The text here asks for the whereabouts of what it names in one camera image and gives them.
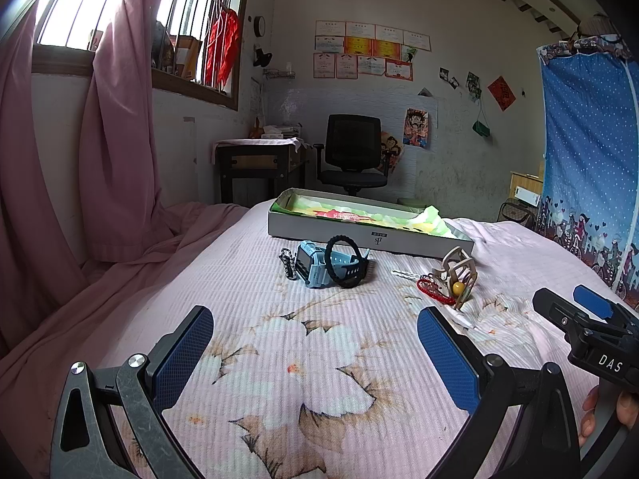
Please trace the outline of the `person's right hand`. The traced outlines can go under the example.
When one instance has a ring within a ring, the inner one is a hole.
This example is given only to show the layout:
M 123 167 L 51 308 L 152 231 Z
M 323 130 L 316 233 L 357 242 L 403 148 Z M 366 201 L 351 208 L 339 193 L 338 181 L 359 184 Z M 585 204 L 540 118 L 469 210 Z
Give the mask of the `person's right hand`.
M 595 409 L 599 400 L 599 387 L 592 388 L 583 403 L 585 415 L 581 419 L 579 426 L 578 441 L 582 447 L 592 435 L 596 428 Z M 633 429 L 638 418 L 638 401 L 629 392 L 621 392 L 616 401 L 616 415 L 619 422 L 626 426 L 628 430 Z

